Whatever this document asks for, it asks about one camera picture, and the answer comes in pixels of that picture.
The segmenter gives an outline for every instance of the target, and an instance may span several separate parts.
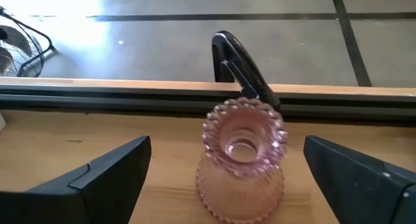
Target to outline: wooden board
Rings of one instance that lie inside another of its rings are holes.
[[[127,81],[99,79],[50,79],[50,78],[15,78],[0,77],[0,84],[14,85],[53,85],[74,87],[107,87],[107,88],[150,88],[171,90],[213,90],[240,91],[238,84],[214,82],[181,82],[181,81]],[[269,84],[274,92],[281,93],[326,93],[356,95],[396,95],[416,96],[416,88],[369,88],[354,86],[319,86],[297,84]]]
[[[198,200],[194,176],[203,151],[203,119],[1,111],[0,190],[24,191],[58,177],[129,140],[150,135],[148,177],[130,223],[214,223]],[[269,223],[336,223],[303,156],[317,135],[416,171],[416,129],[287,123],[285,195]]]

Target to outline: vase body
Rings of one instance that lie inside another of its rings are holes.
[[[228,100],[207,115],[196,186],[205,207],[228,223],[267,218],[283,196],[283,119],[257,99]]]

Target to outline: black fan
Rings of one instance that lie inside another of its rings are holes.
[[[45,50],[36,39],[39,37],[48,42]],[[48,36],[16,20],[0,6],[0,76],[39,76],[44,66],[44,55],[52,49]]]

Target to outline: floor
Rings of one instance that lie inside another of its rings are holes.
[[[269,83],[416,87],[416,0],[0,0],[53,39],[41,77],[214,81],[233,33]]]

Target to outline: concrete floor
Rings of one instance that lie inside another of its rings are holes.
[[[414,2],[344,0],[348,12],[416,12]],[[60,52],[47,60],[41,77],[214,81],[211,37],[227,30],[269,83],[358,85],[336,19],[98,22],[84,17],[335,13],[332,0],[0,0],[0,5],[21,16],[56,16],[31,19]],[[374,86],[416,87],[415,20],[351,24]]]

